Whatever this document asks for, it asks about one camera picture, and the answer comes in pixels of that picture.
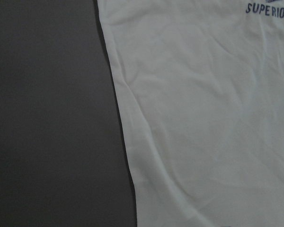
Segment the cream long-sleeve graphic shirt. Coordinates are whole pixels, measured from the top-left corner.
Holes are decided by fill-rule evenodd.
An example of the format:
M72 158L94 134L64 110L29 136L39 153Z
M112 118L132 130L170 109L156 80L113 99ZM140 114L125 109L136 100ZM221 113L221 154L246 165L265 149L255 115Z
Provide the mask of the cream long-sleeve graphic shirt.
M284 227L284 0L100 0L140 227Z

